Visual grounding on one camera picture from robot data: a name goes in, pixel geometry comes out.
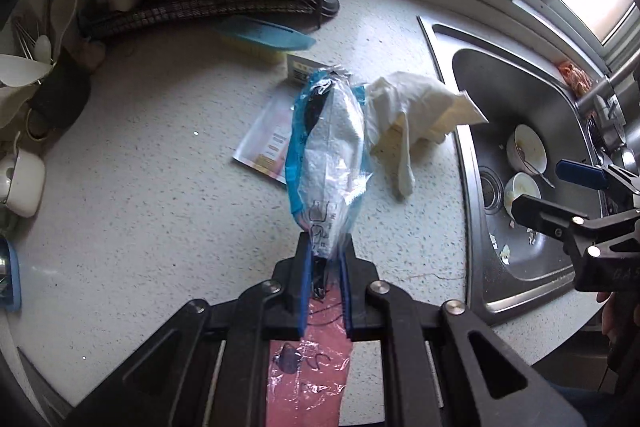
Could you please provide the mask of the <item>blue clear plastic bag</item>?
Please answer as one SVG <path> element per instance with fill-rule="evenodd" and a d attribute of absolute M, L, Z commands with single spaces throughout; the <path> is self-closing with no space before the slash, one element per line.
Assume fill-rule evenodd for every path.
<path fill-rule="evenodd" d="M 294 102 L 285 182 L 291 215 L 316 258 L 337 256 L 367 191 L 366 116 L 366 89 L 343 69 L 314 70 Z"/>

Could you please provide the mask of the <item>light blue scrub brush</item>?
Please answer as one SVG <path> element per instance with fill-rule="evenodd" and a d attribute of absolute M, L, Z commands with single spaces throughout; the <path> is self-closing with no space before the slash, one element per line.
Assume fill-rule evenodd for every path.
<path fill-rule="evenodd" d="M 288 54 L 307 51 L 316 44 L 314 38 L 291 27 L 242 15 L 216 23 L 214 29 L 225 43 L 270 64 L 278 64 Z"/>

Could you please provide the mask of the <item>pink plastic trash bag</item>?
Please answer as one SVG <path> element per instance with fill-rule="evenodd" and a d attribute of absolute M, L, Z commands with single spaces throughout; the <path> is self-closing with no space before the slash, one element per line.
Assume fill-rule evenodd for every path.
<path fill-rule="evenodd" d="M 351 357 L 342 298 L 334 289 L 309 303 L 302 339 L 271 341 L 266 424 L 337 426 Z"/>

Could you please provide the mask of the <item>white bowl with spoon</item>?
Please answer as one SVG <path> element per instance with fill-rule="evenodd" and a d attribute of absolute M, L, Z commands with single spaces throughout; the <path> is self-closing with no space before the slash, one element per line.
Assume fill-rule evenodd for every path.
<path fill-rule="evenodd" d="M 506 158 L 516 172 L 538 176 L 548 187 L 555 188 L 546 176 L 548 158 L 544 143 L 533 128 L 519 124 L 513 130 L 506 140 Z"/>

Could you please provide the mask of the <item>chrome faucet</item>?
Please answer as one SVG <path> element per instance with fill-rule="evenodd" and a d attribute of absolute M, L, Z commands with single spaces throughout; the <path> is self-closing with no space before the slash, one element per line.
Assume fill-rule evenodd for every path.
<path fill-rule="evenodd" d="M 639 51 L 611 78 L 604 78 L 577 103 L 578 113 L 593 117 L 604 149 L 628 170 L 639 169 Z"/>

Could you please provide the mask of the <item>orange scouring cloth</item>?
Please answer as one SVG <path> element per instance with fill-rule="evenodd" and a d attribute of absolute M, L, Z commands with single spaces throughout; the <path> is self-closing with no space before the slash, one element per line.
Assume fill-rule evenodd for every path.
<path fill-rule="evenodd" d="M 592 88 L 592 80 L 578 66 L 571 61 L 564 61 L 558 65 L 559 72 L 576 98 L 582 98 Z"/>

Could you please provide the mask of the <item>stainless steel sink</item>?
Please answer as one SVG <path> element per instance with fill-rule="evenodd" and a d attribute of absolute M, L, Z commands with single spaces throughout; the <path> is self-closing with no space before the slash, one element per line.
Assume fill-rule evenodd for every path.
<path fill-rule="evenodd" d="M 561 159 L 597 165 L 587 121 L 548 63 L 461 28 L 422 17 L 438 78 L 483 114 L 457 127 L 468 240 L 466 302 L 489 324 L 517 317 L 570 290 L 574 270 L 560 241 L 518 225 L 511 200 L 521 187 L 600 218 L 605 196 L 555 176 Z"/>

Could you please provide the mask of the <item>colourful paper leaflet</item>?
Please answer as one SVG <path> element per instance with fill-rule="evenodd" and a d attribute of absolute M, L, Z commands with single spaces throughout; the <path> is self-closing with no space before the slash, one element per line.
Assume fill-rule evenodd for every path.
<path fill-rule="evenodd" d="M 285 184 L 284 165 L 292 134 L 293 108 L 298 89 L 281 83 L 240 142 L 233 159 Z"/>

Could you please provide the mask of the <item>white ceramic condiment pot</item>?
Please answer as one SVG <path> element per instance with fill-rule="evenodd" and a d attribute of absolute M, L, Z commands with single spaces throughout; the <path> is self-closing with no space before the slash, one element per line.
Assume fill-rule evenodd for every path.
<path fill-rule="evenodd" d="M 21 147 L 17 131 L 11 148 L 1 157 L 1 205 L 21 218 L 38 211 L 46 181 L 46 166 L 35 153 Z"/>

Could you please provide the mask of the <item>black utensil holder cup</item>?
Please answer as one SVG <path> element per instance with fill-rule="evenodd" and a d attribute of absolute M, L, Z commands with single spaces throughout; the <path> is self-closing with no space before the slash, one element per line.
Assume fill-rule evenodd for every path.
<path fill-rule="evenodd" d="M 70 127 L 84 110 L 91 93 L 90 74 L 66 49 L 49 74 L 41 79 L 35 95 L 27 101 L 25 131 L 36 142 L 47 139 L 54 129 Z M 32 131 L 32 116 L 37 115 L 47 126 L 41 133 Z"/>

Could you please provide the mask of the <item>white plastic spoon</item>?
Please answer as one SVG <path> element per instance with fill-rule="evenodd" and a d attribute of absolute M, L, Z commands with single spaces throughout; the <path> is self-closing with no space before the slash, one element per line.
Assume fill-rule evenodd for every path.
<path fill-rule="evenodd" d="M 46 77 L 52 66 L 29 58 L 10 54 L 0 55 L 0 81 L 6 87 L 29 86 Z"/>

